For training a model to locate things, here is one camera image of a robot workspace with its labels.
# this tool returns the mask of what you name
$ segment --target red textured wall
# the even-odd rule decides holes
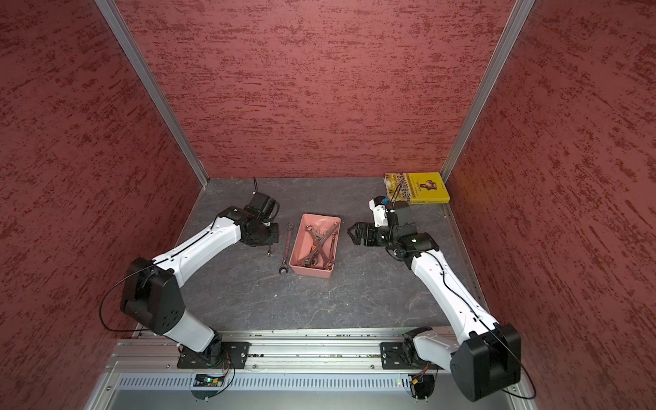
[[[514,0],[117,0],[210,177],[436,171]]]
[[[655,16],[536,2],[447,184],[541,410],[656,408]]]
[[[200,186],[93,1],[5,1],[0,27],[0,408],[79,409],[117,337],[101,295]]]

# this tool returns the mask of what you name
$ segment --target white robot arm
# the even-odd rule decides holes
[[[180,288],[216,254],[244,242],[249,246],[278,241],[277,224],[271,222],[279,205],[268,195],[253,193],[240,209],[229,207],[205,229],[153,260],[138,258],[128,269],[121,310],[158,335],[191,350],[200,367],[223,360],[221,336],[187,311]]]
[[[431,362],[453,374],[461,392],[476,401],[520,380],[520,336],[511,325],[500,326],[453,273],[438,244],[417,233],[405,201],[390,203],[378,196],[369,202],[374,223],[357,222],[348,229],[356,245],[386,247],[422,280],[440,305],[457,342],[431,328],[404,335],[401,357],[408,365]]]

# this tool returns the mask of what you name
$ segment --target book cover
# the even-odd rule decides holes
[[[447,203],[451,199],[440,173],[385,174],[387,198],[391,199],[396,187],[401,185],[396,200],[416,203]]]

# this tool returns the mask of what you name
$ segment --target wire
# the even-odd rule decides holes
[[[424,369],[421,371],[421,373],[412,376],[412,379],[418,379],[421,376],[422,377],[421,380],[424,380],[424,375],[426,374],[426,371],[428,370],[428,364],[429,363],[426,363],[426,367],[424,367]]]
[[[100,318],[100,324],[101,324],[106,330],[108,330],[108,331],[110,331],[110,332],[117,332],[117,333],[122,333],[122,332],[134,332],[134,331],[136,331],[136,329],[112,329],[112,328],[108,327],[108,326],[105,324],[105,321],[102,319],[102,305],[105,303],[105,299],[107,299],[107,296],[110,295],[110,292],[113,291],[115,287],[117,287],[118,285],[120,285],[121,283],[123,283],[124,281],[126,281],[127,279],[129,279],[130,277],[133,277],[134,275],[138,274],[139,272],[143,272],[144,270],[146,270],[146,269],[148,269],[148,268],[151,268],[151,267],[153,267],[153,266],[155,266],[155,265],[157,265],[157,264],[160,264],[160,263],[164,262],[165,260],[168,260],[168,259],[160,260],[160,261],[157,262],[157,263],[153,263],[152,265],[148,265],[147,267],[145,267],[145,268],[143,268],[143,269],[139,269],[138,271],[133,272],[133,273],[129,274],[128,276],[124,277],[123,279],[119,280],[118,282],[114,283],[114,286],[110,287],[110,290],[108,290],[107,293],[105,293],[105,296],[102,297],[102,299],[100,300],[100,304],[98,305],[98,318]]]
[[[386,247],[386,248],[385,248],[385,251],[387,252],[387,255],[390,255],[390,256],[392,257],[392,259],[397,260],[398,262],[403,262],[403,259],[397,258],[396,256],[392,255],[392,254],[390,253],[389,248]]]
[[[533,395],[530,396],[530,397],[525,397],[525,396],[520,396],[520,395],[515,394],[515,393],[511,393],[508,390],[501,390],[501,391],[506,393],[506,394],[510,394],[511,396],[520,398],[520,399],[534,400],[537,397],[537,389],[535,388],[535,383],[533,382],[533,378],[531,378],[531,374],[529,373],[529,371],[526,369],[526,367],[524,367],[524,365],[522,364],[522,361],[519,360],[517,356],[515,356],[515,353],[513,353],[513,351],[508,347],[508,345],[505,344],[497,335],[495,335],[494,332],[492,332],[492,330],[485,324],[485,322],[483,322],[481,320],[480,316],[477,315],[477,313],[474,311],[474,309],[471,307],[471,305],[469,305],[469,303],[467,303],[467,301],[462,296],[460,296],[458,293],[456,293],[452,288],[450,288],[447,285],[446,271],[444,270],[444,266],[442,266],[442,263],[440,262],[440,260],[435,255],[433,255],[432,253],[429,253],[428,251],[406,251],[406,252],[408,252],[408,253],[425,253],[427,255],[430,255],[433,259],[435,259],[435,261],[438,263],[438,265],[440,265],[440,269],[442,269],[441,275],[442,275],[442,282],[444,283],[444,286],[447,289],[449,289],[451,291],[451,293],[458,296],[467,305],[469,310],[474,314],[474,316],[476,316],[476,319],[478,319],[478,321],[487,329],[488,333],[490,335],[494,336],[495,339],[497,339],[499,341],[499,343],[501,343],[501,345],[503,347],[505,347],[506,350],[508,350],[508,353],[510,353],[512,355],[512,357],[517,361],[517,363],[520,364],[520,367],[524,370],[524,372],[526,373],[526,377],[528,377],[529,382],[531,383],[531,389],[533,390]]]
[[[230,379],[230,383],[228,383],[227,386],[225,386],[223,389],[219,390],[216,394],[213,394],[210,397],[218,396],[219,394],[226,391],[226,389],[232,385],[232,381],[235,380],[235,373],[237,373],[237,369],[235,369],[235,365],[234,365],[234,363],[232,363],[232,360],[230,360],[230,355],[227,352],[226,352],[226,356],[228,357],[228,370],[230,370],[230,365],[232,365],[232,379]]]

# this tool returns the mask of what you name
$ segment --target pink plastic tray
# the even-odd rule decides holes
[[[339,239],[339,230],[342,227],[342,220],[335,216],[324,216],[324,215],[313,215],[313,214],[303,214],[303,217],[300,219],[300,225],[298,225],[298,233],[296,235],[296,243],[294,244],[294,249],[291,252],[291,257],[289,258],[289,265],[298,275],[306,276],[315,276],[322,277],[323,279],[330,279],[333,274],[333,269],[335,264],[329,269],[317,269],[317,268],[304,268],[300,266],[302,264],[302,258],[306,257],[308,253],[312,250],[312,237],[308,232],[306,232],[305,227],[307,225],[312,225],[314,228],[318,228],[321,234],[324,234],[335,222],[339,224],[335,232],[335,252],[337,252],[337,241]],[[330,255],[330,246],[332,240],[329,239],[323,244],[323,249],[327,255]],[[323,259],[319,255],[318,266],[323,266]]]

